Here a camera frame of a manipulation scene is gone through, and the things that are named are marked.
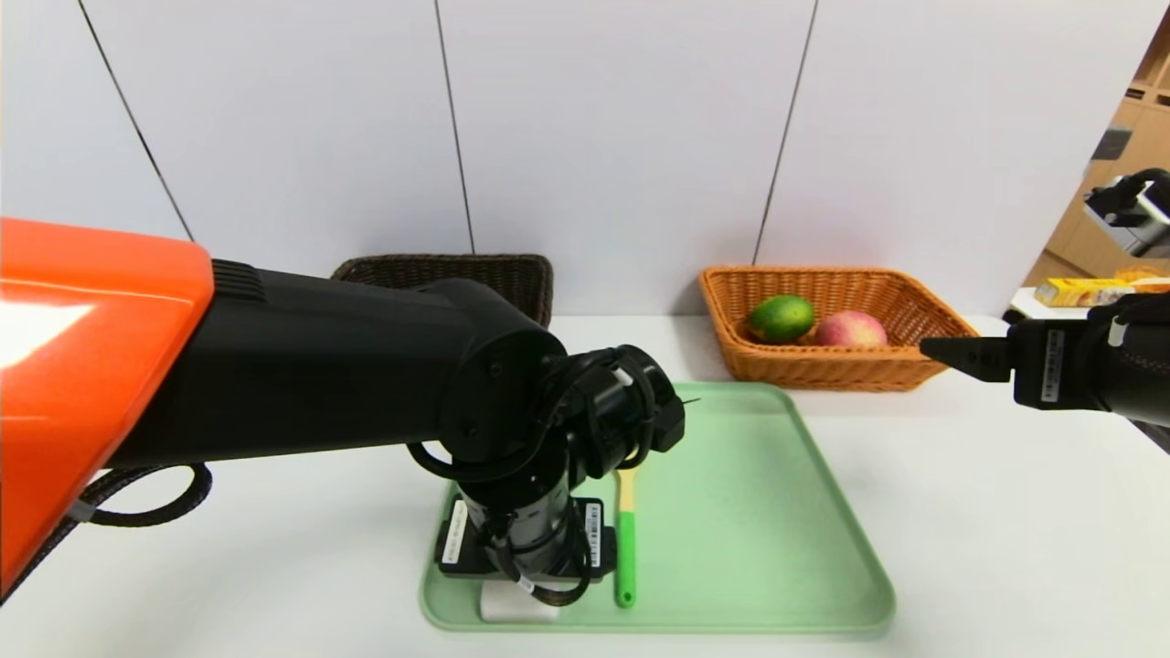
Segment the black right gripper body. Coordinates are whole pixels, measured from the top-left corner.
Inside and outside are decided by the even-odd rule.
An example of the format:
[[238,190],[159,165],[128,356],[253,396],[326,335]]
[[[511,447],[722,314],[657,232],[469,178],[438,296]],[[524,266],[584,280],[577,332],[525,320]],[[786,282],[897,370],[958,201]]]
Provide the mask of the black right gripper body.
[[1024,320],[1009,330],[1016,403],[1094,409],[1165,429],[1166,302],[1116,302],[1079,320]]

